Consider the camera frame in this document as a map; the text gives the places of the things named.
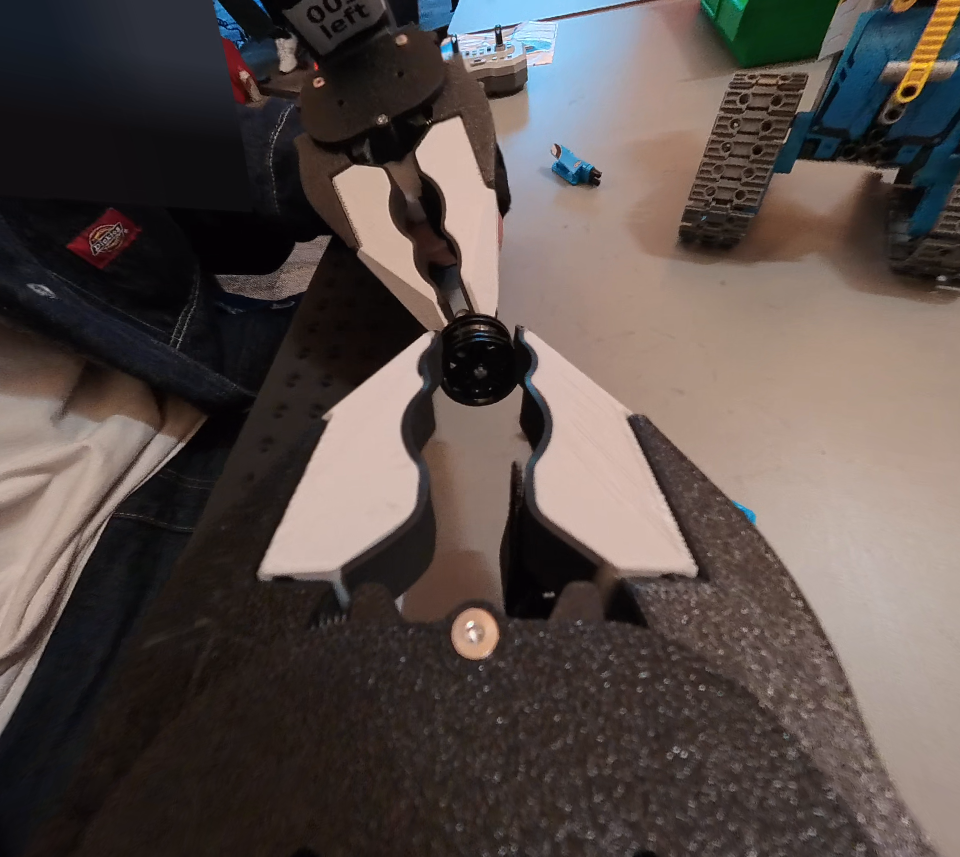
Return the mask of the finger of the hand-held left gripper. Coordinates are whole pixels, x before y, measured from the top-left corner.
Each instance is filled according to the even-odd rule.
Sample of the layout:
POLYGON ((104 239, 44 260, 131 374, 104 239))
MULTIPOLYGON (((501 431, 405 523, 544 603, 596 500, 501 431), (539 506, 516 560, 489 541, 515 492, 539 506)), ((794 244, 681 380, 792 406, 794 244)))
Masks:
POLYGON ((438 194, 440 227, 458 258, 470 310, 494 317, 499 302, 499 212, 461 118, 432 125, 414 151, 421 178, 438 194))
POLYGON ((405 225, 406 197, 383 167, 352 165, 333 177, 333 188, 357 241, 361 262, 427 330, 450 319, 427 272, 430 262, 457 263, 451 243, 428 221, 405 225))

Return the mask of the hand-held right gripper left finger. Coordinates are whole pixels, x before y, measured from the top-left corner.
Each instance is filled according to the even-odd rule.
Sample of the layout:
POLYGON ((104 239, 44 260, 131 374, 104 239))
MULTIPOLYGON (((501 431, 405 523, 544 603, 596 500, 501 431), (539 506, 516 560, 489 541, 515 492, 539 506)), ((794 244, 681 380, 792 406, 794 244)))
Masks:
POLYGON ((421 335, 330 409, 260 581, 326 583, 346 606, 366 584, 400 601, 426 573, 436 519, 423 450, 441 350, 439 332, 421 335))

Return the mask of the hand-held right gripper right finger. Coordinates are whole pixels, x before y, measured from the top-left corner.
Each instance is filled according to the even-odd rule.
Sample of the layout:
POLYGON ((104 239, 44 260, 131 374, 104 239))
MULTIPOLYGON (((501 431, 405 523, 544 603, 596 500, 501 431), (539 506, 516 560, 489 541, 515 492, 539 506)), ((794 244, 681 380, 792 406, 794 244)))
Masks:
POLYGON ((586 583, 603 611, 636 611, 628 582, 698 578, 640 418, 528 328, 514 346, 531 453, 513 467, 513 608, 557 611, 586 583))

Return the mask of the blue round brick piece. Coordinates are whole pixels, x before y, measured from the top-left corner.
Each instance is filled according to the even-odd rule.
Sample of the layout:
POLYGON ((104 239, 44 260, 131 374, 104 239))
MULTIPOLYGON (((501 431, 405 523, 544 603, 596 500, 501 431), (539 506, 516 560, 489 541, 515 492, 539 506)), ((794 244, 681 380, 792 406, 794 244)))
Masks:
POLYGON ((600 185, 601 171, 568 147, 560 143, 553 143, 551 145, 551 155, 554 158, 551 166, 552 173, 567 184, 574 187, 598 187, 600 185))

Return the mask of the black wheel hub piece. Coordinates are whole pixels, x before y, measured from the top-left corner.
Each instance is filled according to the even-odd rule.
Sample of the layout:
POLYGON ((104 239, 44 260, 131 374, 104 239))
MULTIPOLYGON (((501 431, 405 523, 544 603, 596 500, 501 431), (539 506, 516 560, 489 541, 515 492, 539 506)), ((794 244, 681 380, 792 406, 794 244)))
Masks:
POLYGON ((495 316, 458 314, 440 333, 441 387, 455 403, 485 407, 504 400, 518 384, 509 329, 495 316))

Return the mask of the white desk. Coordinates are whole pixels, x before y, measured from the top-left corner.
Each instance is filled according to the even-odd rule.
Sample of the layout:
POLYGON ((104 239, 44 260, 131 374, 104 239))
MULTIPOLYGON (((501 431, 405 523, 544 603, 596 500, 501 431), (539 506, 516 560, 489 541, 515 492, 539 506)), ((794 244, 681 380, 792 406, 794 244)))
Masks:
POLYGON ((676 244, 735 70, 698 0, 565 20, 492 109, 500 314, 649 416, 819 615, 892 779, 958 855, 958 293, 893 273, 892 177, 801 162, 731 251, 676 244), (551 166, 561 144, 598 187, 551 166))

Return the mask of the grey remote controller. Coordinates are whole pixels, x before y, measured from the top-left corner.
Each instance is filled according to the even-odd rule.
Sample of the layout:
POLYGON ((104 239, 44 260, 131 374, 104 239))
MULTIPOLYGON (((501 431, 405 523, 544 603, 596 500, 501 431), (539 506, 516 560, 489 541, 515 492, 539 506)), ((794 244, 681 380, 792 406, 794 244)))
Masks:
POLYGON ((446 60, 460 61, 489 99, 516 95, 528 82, 527 48, 500 25, 491 33, 447 36, 440 52, 446 60))

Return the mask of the black dimpled mat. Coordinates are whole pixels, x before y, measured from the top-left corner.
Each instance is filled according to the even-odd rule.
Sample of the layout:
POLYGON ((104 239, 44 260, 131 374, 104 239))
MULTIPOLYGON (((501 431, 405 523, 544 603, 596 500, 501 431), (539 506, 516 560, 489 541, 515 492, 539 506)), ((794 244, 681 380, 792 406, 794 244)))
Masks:
POLYGON ((426 334, 336 244, 288 323, 198 525, 126 642, 110 719, 131 731, 159 730, 204 692, 305 706, 300 666, 342 679, 338 663, 372 670, 379 652, 405 658, 426 635, 379 584, 343 606, 325 582, 258 578, 329 411, 426 334))

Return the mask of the person's leg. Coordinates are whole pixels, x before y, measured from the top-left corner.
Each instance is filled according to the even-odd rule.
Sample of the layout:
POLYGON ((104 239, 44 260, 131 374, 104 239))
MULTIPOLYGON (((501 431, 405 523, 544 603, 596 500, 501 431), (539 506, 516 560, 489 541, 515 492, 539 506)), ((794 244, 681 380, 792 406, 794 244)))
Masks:
POLYGON ((207 419, 109 518, 1 738, 1 854, 21 855, 83 759, 117 662, 198 525, 246 421, 207 419))

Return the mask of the blue tracked toy robot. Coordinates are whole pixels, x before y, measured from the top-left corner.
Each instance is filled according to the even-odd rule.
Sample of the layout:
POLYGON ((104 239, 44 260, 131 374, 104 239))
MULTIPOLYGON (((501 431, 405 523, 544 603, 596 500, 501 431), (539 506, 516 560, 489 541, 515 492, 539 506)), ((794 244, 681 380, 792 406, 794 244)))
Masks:
POLYGON ((958 0, 840 0, 818 56, 726 85, 678 223, 688 247, 747 235, 799 161, 894 174, 891 270, 958 291, 958 0))

